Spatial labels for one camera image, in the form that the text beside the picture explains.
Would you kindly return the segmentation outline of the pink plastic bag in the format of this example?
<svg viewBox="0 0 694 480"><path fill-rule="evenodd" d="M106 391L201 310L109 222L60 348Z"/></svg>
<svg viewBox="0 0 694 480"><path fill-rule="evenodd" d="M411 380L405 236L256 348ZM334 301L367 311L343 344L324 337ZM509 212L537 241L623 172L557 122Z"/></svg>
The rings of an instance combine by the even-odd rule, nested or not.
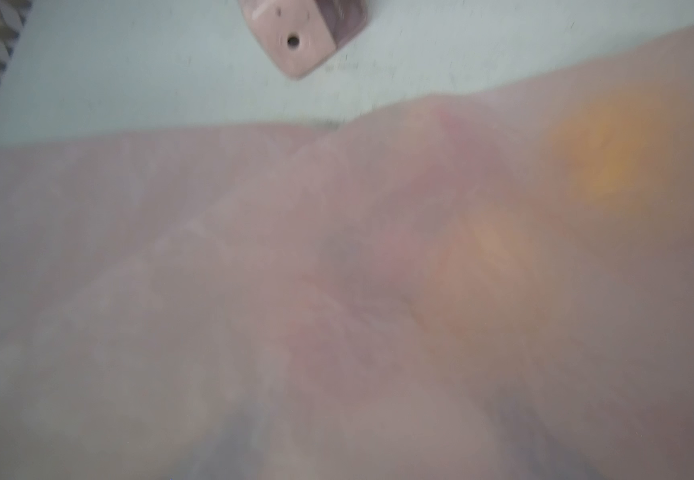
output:
<svg viewBox="0 0 694 480"><path fill-rule="evenodd" d="M694 26L0 151L0 479L694 479Z"/></svg>

